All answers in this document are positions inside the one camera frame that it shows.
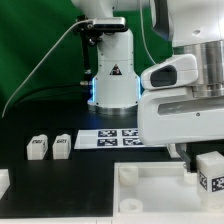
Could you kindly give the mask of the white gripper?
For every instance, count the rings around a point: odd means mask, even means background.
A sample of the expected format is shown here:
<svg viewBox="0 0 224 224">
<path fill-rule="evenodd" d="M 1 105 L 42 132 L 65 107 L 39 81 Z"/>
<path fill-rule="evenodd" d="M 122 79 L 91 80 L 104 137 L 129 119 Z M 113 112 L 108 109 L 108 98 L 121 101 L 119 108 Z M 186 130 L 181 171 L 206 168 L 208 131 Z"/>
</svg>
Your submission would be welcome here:
<svg viewBox="0 0 224 224">
<path fill-rule="evenodd" d="M 224 97 L 196 99 L 187 87 L 145 91 L 138 105 L 139 138 L 147 146 L 224 139 Z M 191 171 L 185 144 L 176 152 Z"/>
</svg>

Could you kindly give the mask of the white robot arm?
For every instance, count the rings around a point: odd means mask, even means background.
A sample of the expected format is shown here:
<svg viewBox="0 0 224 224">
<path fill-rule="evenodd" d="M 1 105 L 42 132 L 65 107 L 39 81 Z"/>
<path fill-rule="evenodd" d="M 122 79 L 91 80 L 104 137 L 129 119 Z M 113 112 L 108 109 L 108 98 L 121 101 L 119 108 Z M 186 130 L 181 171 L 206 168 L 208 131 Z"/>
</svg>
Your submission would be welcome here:
<svg viewBox="0 0 224 224">
<path fill-rule="evenodd" d="M 148 0 L 156 64 L 142 73 L 139 136 L 183 145 L 224 139 L 224 0 Z"/>
</svg>

